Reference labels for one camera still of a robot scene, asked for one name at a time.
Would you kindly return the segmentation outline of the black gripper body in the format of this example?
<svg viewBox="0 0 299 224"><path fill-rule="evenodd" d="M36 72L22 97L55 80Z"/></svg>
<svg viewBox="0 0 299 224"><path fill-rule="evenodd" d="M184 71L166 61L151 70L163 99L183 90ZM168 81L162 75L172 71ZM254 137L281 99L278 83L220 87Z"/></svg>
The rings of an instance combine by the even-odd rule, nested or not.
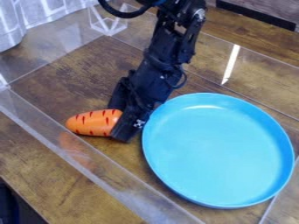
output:
<svg viewBox="0 0 299 224"><path fill-rule="evenodd" d="M124 111L127 106L136 105L154 109L155 104L164 103L172 91L180 88L186 81L187 75L182 65L166 63L146 52L139 68L131 70L128 76L120 79L119 109Z"/></svg>

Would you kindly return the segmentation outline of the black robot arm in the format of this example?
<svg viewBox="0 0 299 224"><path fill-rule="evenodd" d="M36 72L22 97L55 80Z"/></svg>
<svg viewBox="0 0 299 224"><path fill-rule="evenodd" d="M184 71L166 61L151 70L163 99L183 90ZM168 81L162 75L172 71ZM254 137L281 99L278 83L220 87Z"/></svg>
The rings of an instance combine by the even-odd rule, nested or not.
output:
<svg viewBox="0 0 299 224"><path fill-rule="evenodd" d="M204 0L136 0L143 7L131 13L114 11L122 18L132 18L156 7L156 24L151 44L144 50L139 68L128 72L115 87L107 107L123 112L111 136L127 142L143 129L158 103L180 88L187 75L183 64L195 55L195 44L207 10Z"/></svg>

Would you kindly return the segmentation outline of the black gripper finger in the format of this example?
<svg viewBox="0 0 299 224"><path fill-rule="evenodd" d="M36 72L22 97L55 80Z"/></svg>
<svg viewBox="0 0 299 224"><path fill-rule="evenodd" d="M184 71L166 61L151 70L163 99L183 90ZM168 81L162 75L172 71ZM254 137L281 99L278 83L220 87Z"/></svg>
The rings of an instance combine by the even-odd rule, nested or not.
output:
<svg viewBox="0 0 299 224"><path fill-rule="evenodd" d="M128 106L112 128L111 136L118 141L128 143L146 126L151 114L150 109Z"/></svg>
<svg viewBox="0 0 299 224"><path fill-rule="evenodd" d="M116 84L107 107L110 109L123 110L127 106L128 94L130 94L130 88L127 85L127 77L123 77Z"/></svg>

